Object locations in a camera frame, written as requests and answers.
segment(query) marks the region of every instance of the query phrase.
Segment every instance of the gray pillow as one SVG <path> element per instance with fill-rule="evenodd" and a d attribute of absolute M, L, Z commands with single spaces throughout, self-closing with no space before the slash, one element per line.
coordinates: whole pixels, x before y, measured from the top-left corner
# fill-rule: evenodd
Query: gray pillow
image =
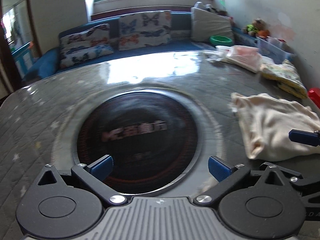
<path fill-rule="evenodd" d="M 191 39 L 208 42 L 210 36 L 225 36 L 234 41 L 230 20 L 199 8 L 191 8 Z"/>

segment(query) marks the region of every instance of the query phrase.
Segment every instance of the mirror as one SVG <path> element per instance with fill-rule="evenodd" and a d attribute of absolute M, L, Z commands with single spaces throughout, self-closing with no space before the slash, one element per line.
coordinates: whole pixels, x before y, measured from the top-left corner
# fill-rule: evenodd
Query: mirror
<path fill-rule="evenodd" d="M 26 0 L 1 0 L 4 38 L 7 40 L 21 78 L 38 59 L 33 43 Z"/>

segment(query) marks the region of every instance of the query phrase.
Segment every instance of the star pattern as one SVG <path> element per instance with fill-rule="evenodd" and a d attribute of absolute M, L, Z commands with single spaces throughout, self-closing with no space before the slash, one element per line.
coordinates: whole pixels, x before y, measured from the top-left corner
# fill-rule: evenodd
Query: star pattern
<path fill-rule="evenodd" d="M 19 157 L 19 154 L 15 153 L 15 154 L 13 155 L 12 161 L 13 161 L 13 162 L 16 162 L 19 158 L 20 158 L 20 157 Z"/>
<path fill-rule="evenodd" d="M 27 191 L 26 186 L 23 185 L 22 189 L 20 190 L 20 193 L 21 193 L 20 197 L 23 197 L 26 191 Z"/>
<path fill-rule="evenodd" d="M 53 130 L 55 130 L 56 128 L 58 128 L 59 127 L 59 121 L 57 122 L 57 121 L 55 121 L 55 122 L 53 122 L 52 124 L 51 124 L 51 130 L 53 131 Z"/>
<path fill-rule="evenodd" d="M 40 149 L 40 148 L 41 148 L 41 142 L 36 142 L 35 148 L 36 148 L 36 149 Z"/>
<path fill-rule="evenodd" d="M 73 105 L 73 106 L 69 106 L 69 107 L 67 107 L 67 111 L 71 111 L 72 109 L 74 109 L 75 108 L 75 106 Z"/>

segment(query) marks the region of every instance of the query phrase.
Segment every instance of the folded cloth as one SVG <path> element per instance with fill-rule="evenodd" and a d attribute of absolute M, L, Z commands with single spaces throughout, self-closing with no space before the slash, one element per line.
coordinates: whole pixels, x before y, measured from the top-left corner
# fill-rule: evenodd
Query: folded cloth
<path fill-rule="evenodd" d="M 292 129 L 308 132 L 320 130 L 320 119 L 309 108 L 268 94 L 245 97 L 232 93 L 231 98 L 237 108 L 249 159 L 275 162 L 320 153 L 320 146 L 295 143 L 289 139 Z"/>
<path fill-rule="evenodd" d="M 278 87 L 297 98 L 306 99 L 307 90 L 301 82 L 297 69 L 285 59 L 282 64 L 263 63 L 260 71 L 266 79 L 279 81 Z"/>
<path fill-rule="evenodd" d="M 262 64 L 262 56 L 258 48 L 235 45 L 227 55 L 228 62 L 243 67 L 253 73 L 257 73 Z"/>

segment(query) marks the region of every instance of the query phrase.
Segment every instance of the red object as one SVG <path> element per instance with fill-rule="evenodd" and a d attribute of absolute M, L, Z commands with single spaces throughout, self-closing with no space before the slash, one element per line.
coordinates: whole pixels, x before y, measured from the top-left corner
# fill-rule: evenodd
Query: red object
<path fill-rule="evenodd" d="M 320 89 L 319 88 L 311 88 L 308 91 L 309 98 L 318 106 L 320 109 Z"/>

